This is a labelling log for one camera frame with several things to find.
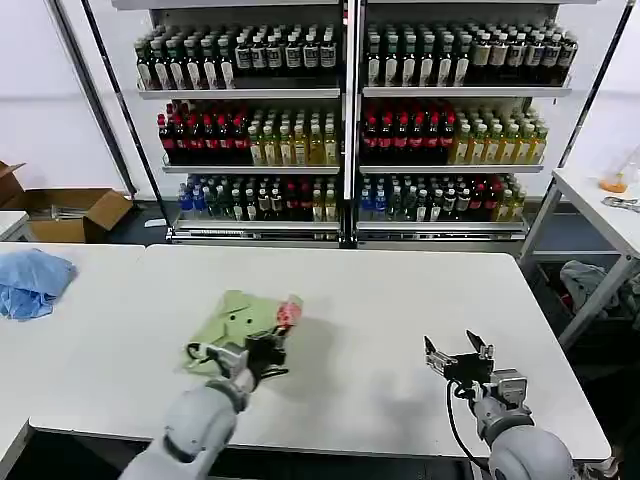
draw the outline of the white table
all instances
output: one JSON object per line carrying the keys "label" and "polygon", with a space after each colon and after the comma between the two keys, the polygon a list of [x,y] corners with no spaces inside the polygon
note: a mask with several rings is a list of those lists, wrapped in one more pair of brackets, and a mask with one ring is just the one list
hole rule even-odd
{"label": "white table", "polygon": [[560,344],[563,348],[569,349],[596,318],[611,296],[638,267],[640,215],[630,210],[608,207],[602,203],[602,200],[608,196],[625,199],[640,198],[640,184],[630,186],[623,194],[614,194],[599,188],[598,178],[589,176],[583,171],[575,168],[555,169],[551,187],[520,253],[519,263],[523,268],[528,266],[532,257],[535,258],[536,242],[562,195],[565,195],[620,253],[619,260],[560,335],[558,339]]}
{"label": "white table", "polygon": [[107,310],[136,273],[142,246],[0,243],[0,253],[39,248],[70,260],[76,278],[56,301],[51,315],[18,322],[0,317],[0,478],[24,448],[28,418],[39,400],[48,398],[55,375],[79,341],[99,342],[96,323],[108,324]]}
{"label": "white table", "polygon": [[0,242],[15,242],[21,238],[29,242],[37,242],[27,220],[29,220],[27,212],[0,210]]}
{"label": "white table", "polygon": [[[609,445],[513,258],[502,254],[149,247],[138,300],[95,322],[30,424],[47,431],[143,440],[161,433],[177,396],[203,379],[181,350],[223,292],[304,299],[287,340],[291,373],[265,380],[233,445],[367,455],[462,457],[445,407],[446,382],[424,363],[423,335],[471,352],[469,328],[496,345],[497,368],[530,381],[537,424],[575,459]],[[462,438],[487,447],[465,402]]]}

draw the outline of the black cable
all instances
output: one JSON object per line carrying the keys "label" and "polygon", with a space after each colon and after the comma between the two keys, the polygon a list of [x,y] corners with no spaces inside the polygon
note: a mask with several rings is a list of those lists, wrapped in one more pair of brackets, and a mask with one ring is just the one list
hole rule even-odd
{"label": "black cable", "polygon": [[469,449],[465,446],[465,444],[462,443],[462,439],[460,438],[460,435],[458,435],[458,429],[456,428],[456,422],[453,420],[453,410],[451,408],[451,388],[453,387],[454,383],[455,383],[454,380],[449,380],[449,383],[447,383],[447,413],[449,414],[449,425],[451,426],[451,431],[453,432],[453,436],[455,437],[456,442],[458,442],[458,445],[460,446],[462,451],[465,453],[467,458],[471,460],[473,463],[475,463],[482,471],[485,471],[491,474],[491,472],[489,471],[489,467],[484,463],[481,463],[480,460],[478,460],[476,457],[473,456],[473,454],[469,451]]}

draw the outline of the open cardboard box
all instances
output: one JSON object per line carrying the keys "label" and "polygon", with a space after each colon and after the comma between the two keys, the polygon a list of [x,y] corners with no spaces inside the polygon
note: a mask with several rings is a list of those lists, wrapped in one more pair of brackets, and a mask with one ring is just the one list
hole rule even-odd
{"label": "open cardboard box", "polygon": [[33,234],[41,242],[100,243],[133,203],[110,188],[53,188],[25,191],[13,172],[22,167],[0,161],[0,210],[43,208],[82,208],[87,213],[77,219],[34,219],[29,221]]}

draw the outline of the crumpled blue towel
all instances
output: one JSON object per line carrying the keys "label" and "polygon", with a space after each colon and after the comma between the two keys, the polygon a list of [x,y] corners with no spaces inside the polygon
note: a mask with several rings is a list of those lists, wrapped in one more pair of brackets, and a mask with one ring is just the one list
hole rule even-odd
{"label": "crumpled blue towel", "polygon": [[25,321],[48,315],[75,267],[37,248],[0,255],[0,315]]}

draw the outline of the green cloth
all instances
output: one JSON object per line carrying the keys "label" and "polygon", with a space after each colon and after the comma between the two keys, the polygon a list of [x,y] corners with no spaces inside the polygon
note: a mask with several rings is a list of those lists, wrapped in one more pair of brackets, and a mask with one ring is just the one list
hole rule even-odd
{"label": "green cloth", "polygon": [[[290,295],[287,301],[283,302],[256,297],[240,290],[227,290],[215,312],[191,338],[190,343],[208,343],[217,346],[234,343],[243,347],[248,335],[272,330],[277,325],[279,311],[287,304],[296,305],[300,311],[302,309],[302,300],[295,295]],[[215,362],[199,364],[186,353],[184,356],[184,368],[190,373],[200,375],[219,373]]]}

